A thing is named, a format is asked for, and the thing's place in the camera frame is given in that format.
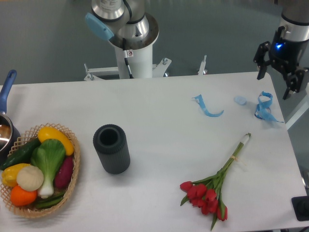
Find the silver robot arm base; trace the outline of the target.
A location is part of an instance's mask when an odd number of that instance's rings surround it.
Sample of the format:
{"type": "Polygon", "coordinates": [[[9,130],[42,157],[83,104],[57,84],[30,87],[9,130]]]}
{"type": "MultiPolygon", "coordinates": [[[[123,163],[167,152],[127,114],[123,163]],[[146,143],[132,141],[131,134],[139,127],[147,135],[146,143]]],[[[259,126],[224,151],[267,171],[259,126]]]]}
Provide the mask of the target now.
{"type": "Polygon", "coordinates": [[[143,0],[93,0],[91,10],[85,16],[88,28],[120,49],[142,49],[158,38],[158,23],[143,0]]]}

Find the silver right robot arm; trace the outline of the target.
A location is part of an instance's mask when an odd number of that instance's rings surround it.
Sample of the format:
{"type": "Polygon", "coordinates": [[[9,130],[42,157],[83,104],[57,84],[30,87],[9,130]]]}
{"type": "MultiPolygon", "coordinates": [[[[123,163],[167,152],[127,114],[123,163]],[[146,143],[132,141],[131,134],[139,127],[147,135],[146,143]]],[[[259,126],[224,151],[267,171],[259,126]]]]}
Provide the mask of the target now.
{"type": "Polygon", "coordinates": [[[286,91],[283,99],[291,92],[305,89],[309,81],[309,68],[302,67],[300,60],[309,44],[309,2],[307,0],[277,0],[282,5],[281,22],[275,32],[269,59],[271,67],[281,73],[286,91]]]}

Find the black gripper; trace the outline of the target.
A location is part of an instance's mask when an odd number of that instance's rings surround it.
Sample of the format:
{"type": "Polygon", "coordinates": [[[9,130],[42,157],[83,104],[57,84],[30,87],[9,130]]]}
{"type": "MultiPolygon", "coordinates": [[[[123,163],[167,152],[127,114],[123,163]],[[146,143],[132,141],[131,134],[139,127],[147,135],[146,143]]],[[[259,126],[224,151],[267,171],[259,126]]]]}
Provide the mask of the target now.
{"type": "Polygon", "coordinates": [[[283,37],[285,26],[278,27],[275,32],[272,43],[266,41],[261,43],[255,56],[254,63],[259,69],[257,80],[265,77],[268,65],[280,73],[290,73],[283,75],[283,79],[287,85],[283,99],[288,99],[292,92],[299,93],[303,91],[309,82],[309,68],[299,68],[299,62],[302,58],[309,40],[292,41],[283,37]]]}

